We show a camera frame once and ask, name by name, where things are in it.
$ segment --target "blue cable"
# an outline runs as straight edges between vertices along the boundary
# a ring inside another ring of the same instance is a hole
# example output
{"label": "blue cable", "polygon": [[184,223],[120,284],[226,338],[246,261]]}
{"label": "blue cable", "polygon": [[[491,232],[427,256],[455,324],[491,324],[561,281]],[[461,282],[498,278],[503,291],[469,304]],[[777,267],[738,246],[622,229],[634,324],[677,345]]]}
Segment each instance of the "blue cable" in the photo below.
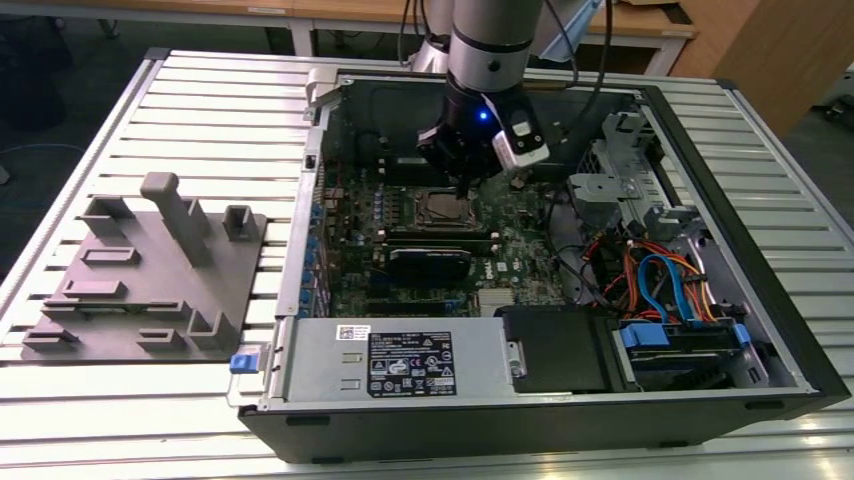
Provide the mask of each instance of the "blue cable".
{"label": "blue cable", "polygon": [[677,270],[677,264],[663,255],[653,254],[649,255],[643,260],[641,260],[641,265],[638,265],[638,287],[641,288],[641,295],[643,299],[650,302],[653,308],[658,311],[662,316],[662,323],[667,322],[667,310],[665,307],[655,301],[653,295],[650,295],[650,290],[646,287],[646,267],[653,261],[653,259],[658,259],[665,262],[667,266],[667,270],[670,272],[670,278],[673,280],[673,295],[677,300],[677,308],[679,309],[679,316],[682,320],[686,322],[694,321],[694,311],[691,310],[691,305],[685,299],[685,291],[682,290],[682,277],[679,276],[679,271]]}

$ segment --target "sticker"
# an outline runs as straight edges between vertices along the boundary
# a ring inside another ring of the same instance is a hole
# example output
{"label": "sticker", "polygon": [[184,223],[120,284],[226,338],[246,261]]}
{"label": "sticker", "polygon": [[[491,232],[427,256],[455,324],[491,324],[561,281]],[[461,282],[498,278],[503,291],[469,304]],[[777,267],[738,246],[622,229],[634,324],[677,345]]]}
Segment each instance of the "sticker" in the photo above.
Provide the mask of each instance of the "sticker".
{"label": "sticker", "polygon": [[335,340],[367,340],[370,333],[370,325],[339,325]]}
{"label": "sticker", "polygon": [[250,7],[247,10],[250,13],[272,13],[275,15],[284,15],[284,8]]}
{"label": "sticker", "polygon": [[368,337],[371,397],[457,395],[451,332],[370,333]]}

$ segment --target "white label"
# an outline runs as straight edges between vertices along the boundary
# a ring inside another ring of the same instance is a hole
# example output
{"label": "white label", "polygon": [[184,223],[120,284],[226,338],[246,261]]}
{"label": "white label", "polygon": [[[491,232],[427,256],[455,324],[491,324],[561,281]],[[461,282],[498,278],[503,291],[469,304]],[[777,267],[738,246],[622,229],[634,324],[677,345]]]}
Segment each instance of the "white label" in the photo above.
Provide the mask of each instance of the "white label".
{"label": "white label", "polygon": [[247,10],[250,13],[272,13],[276,15],[284,15],[284,8],[250,7]]}
{"label": "white label", "polygon": [[367,340],[371,334],[370,325],[339,325],[335,340]]}

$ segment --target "wooden desk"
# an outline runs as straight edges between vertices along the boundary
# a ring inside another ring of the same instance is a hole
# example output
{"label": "wooden desk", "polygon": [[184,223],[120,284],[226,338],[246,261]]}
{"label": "wooden desk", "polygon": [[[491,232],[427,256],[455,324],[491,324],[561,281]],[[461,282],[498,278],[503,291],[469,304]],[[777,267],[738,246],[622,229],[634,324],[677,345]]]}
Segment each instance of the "wooden desk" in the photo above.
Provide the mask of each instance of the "wooden desk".
{"label": "wooden desk", "polygon": [[[290,15],[306,22],[294,30],[294,43],[307,46],[310,31],[315,29],[394,33],[401,28],[405,5],[406,0],[292,0]],[[695,35],[697,28],[671,23],[661,8],[615,5],[613,44],[657,51],[646,70],[647,75],[669,74],[686,41]],[[605,12],[601,11],[594,17],[582,43],[605,43]],[[311,55],[311,52],[298,50],[296,54]]]}
{"label": "wooden desk", "polygon": [[854,58],[854,1],[682,0],[702,29],[674,75],[727,78],[778,136]]}
{"label": "wooden desk", "polygon": [[[397,33],[405,4],[406,0],[0,0],[0,13],[290,28],[296,55],[310,57],[315,30]],[[406,30],[413,32],[411,25]],[[582,42],[601,45],[603,33],[601,12]],[[613,44],[655,50],[647,75],[667,75],[695,34],[693,26],[670,23],[655,7],[617,5]]]}

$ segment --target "wooden table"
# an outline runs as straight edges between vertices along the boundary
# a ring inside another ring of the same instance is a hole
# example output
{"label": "wooden table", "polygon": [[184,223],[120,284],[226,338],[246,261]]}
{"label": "wooden table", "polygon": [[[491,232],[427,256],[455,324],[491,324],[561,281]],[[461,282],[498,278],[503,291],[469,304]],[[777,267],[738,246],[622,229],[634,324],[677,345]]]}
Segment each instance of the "wooden table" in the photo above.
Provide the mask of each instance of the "wooden table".
{"label": "wooden table", "polygon": [[[296,55],[314,56],[315,30],[397,33],[406,0],[0,0],[0,13],[111,20],[290,28]],[[647,75],[667,75],[691,25],[670,22],[655,7],[617,5],[613,44],[655,50]],[[582,43],[601,45],[605,16],[594,18]]]}

